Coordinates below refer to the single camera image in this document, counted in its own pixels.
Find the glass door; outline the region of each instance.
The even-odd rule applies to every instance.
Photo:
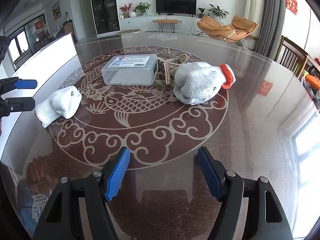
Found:
[[[91,0],[97,34],[120,30],[116,0]]]

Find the white curtain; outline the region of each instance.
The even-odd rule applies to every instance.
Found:
[[[251,34],[254,42],[250,42],[250,49],[254,49],[257,43],[257,39],[260,34],[260,27],[262,23],[264,9],[264,0],[247,0],[245,5],[244,18],[259,24],[259,27]]]

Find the red banner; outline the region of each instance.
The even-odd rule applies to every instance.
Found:
[[[36,30],[42,28],[42,22],[38,21],[35,23]]]
[[[298,3],[296,0],[286,0],[286,7],[295,15],[298,15]]]
[[[272,89],[272,87],[273,87],[272,83],[264,80],[260,86],[258,94],[266,97],[268,95],[268,93],[270,92],[270,90]]]

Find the white vase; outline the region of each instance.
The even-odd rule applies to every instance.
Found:
[[[129,17],[130,18],[133,18],[133,17],[136,17],[137,16],[137,13],[132,11],[132,12],[129,12]]]
[[[214,19],[218,23],[222,23],[221,16],[211,15],[211,18]]]

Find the metal screw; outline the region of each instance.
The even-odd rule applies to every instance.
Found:
[[[266,177],[260,177],[260,180],[261,180],[261,182],[263,182],[263,183],[267,183],[268,182],[268,179],[266,178]]]
[[[68,178],[67,178],[67,177],[62,177],[62,178],[60,179],[60,182],[61,182],[62,184],[65,184],[67,181],[68,181]]]
[[[234,177],[236,175],[236,173],[234,171],[227,171],[227,175],[229,177]]]
[[[93,172],[93,176],[96,177],[96,178],[97,178],[97,177],[100,177],[101,175],[102,175],[102,172],[101,172],[101,171],[94,171],[94,172]]]

